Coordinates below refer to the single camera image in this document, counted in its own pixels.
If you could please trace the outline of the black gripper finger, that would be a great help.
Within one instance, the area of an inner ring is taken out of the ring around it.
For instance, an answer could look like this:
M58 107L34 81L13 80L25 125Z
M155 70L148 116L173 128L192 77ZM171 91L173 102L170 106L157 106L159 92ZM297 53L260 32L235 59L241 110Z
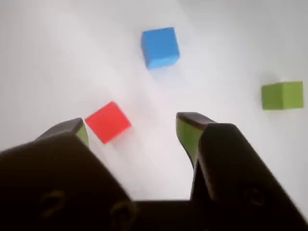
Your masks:
M230 231L305 231L308 224L254 148L231 123L176 115L177 137L205 184L214 226Z
M89 149L81 118L0 153L3 231L128 231L133 202Z

